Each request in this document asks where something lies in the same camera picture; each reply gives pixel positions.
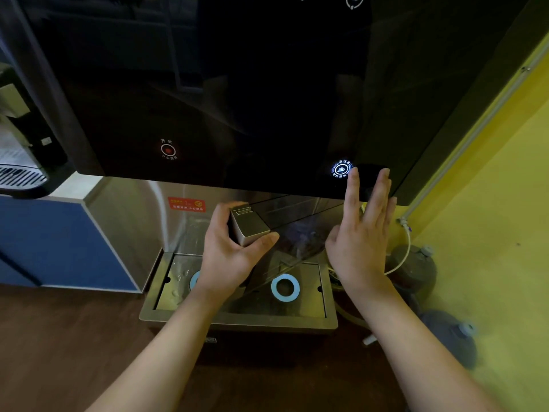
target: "blue ring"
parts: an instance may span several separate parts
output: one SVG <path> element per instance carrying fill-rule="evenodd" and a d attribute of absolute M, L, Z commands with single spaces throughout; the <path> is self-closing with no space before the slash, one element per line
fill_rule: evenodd
<path fill-rule="evenodd" d="M 190 282 L 189 282 L 189 288 L 190 290 L 192 291 L 193 288 L 194 288 L 194 285 L 196 285 L 196 281 L 198 280 L 198 277 L 200 276 L 200 270 L 198 272 L 196 272 L 193 277 L 190 278 Z"/>
<path fill-rule="evenodd" d="M 282 296 L 276 288 L 278 282 L 280 282 L 282 279 L 288 279 L 292 283 L 292 285 L 294 285 L 294 291 L 290 296 Z M 273 281 L 271 282 L 271 292 L 273 293 L 274 297 L 277 298 L 280 302 L 291 302 L 293 300 L 296 300 L 299 296 L 299 282 L 292 275 L 288 275 L 287 273 L 281 274 L 277 278 L 273 279 Z"/>

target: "left hand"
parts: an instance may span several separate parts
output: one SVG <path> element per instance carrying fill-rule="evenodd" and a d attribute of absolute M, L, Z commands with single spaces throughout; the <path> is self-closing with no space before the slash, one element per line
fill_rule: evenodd
<path fill-rule="evenodd" d="M 243 204 L 232 202 L 216 206 L 206 231 L 200 277 L 193 289 L 208 292 L 222 305 L 251 272 L 251 269 L 278 241 L 276 232 L 242 247 L 229 237 L 230 208 Z"/>

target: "drip tray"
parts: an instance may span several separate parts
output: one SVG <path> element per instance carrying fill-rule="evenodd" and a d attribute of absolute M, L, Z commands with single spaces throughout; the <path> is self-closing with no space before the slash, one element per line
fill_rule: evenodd
<path fill-rule="evenodd" d="M 189 295 L 191 278 L 201 264 L 202 256 L 164 253 L 140 319 L 153 327 L 162 326 Z M 295 300 L 278 300 L 271 291 L 270 282 L 247 294 L 244 294 L 245 288 L 240 288 L 221 307 L 211 328 L 313 333 L 337 328 L 326 255 L 316 256 L 287 274 L 295 277 L 299 284 L 299 295 Z M 277 289 L 282 296 L 287 296 L 295 288 L 290 281 L 280 280 Z"/>

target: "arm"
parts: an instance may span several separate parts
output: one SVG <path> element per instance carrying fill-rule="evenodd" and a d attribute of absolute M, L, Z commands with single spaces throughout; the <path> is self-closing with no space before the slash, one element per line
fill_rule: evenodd
<path fill-rule="evenodd" d="M 204 242 L 200 279 L 193 291 L 88 412 L 175 409 L 212 318 L 278 240 L 278 233 L 270 233 L 246 248 L 233 242 L 227 227 L 230 207 L 231 204 L 220 204 L 212 215 Z"/>
<path fill-rule="evenodd" d="M 359 174 L 347 181 L 344 216 L 326 241 L 330 262 L 379 340 L 414 412 L 501 411 L 404 303 L 384 275 L 389 223 L 389 170 L 379 173 L 362 219 Z"/>

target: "right hand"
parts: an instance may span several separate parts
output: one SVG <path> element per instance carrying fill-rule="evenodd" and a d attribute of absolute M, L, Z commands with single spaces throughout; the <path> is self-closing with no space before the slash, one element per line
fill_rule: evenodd
<path fill-rule="evenodd" d="M 354 167 L 347 178 L 343 220 L 326 240 L 330 263 L 351 298 L 373 296 L 387 289 L 385 254 L 396 208 L 396 198 L 389 199 L 389 169 L 379 172 L 362 219 L 359 186 L 359 171 Z"/>

